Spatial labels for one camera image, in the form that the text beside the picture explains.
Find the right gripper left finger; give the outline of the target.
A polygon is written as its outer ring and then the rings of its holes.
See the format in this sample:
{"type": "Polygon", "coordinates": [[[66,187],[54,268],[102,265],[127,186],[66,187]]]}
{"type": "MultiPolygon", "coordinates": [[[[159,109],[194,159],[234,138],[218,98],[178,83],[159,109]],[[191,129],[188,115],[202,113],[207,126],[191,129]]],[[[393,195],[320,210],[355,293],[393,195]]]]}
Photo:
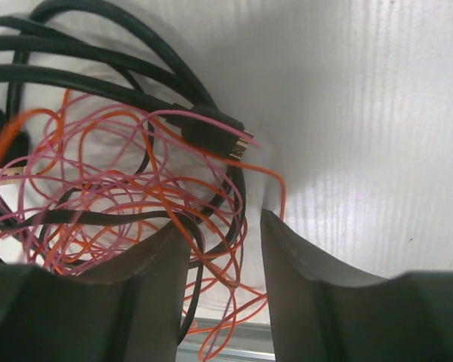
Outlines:
{"type": "Polygon", "coordinates": [[[0,265],[0,361],[173,361],[189,255],[167,225],[79,276],[0,265]]]}

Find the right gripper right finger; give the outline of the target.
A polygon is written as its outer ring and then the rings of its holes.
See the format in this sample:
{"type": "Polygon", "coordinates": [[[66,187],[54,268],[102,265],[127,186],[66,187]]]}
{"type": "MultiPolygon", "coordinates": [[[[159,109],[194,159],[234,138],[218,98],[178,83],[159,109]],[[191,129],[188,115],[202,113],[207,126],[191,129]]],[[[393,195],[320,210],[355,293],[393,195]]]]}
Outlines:
{"type": "Polygon", "coordinates": [[[263,267],[278,361],[453,361],[453,272],[382,278],[264,210],[263,267]]]}

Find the aluminium mounting rail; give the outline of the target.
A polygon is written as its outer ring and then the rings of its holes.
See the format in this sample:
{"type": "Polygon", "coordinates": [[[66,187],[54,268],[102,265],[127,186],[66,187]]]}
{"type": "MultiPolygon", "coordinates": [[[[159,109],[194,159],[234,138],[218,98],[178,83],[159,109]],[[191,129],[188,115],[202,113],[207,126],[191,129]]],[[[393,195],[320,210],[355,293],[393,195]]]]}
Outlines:
{"type": "MultiPolygon", "coordinates": [[[[187,336],[177,348],[176,361],[199,361],[199,351],[208,332],[187,336]]],[[[268,324],[247,322],[234,329],[231,339],[211,361],[275,361],[268,324]]]]}

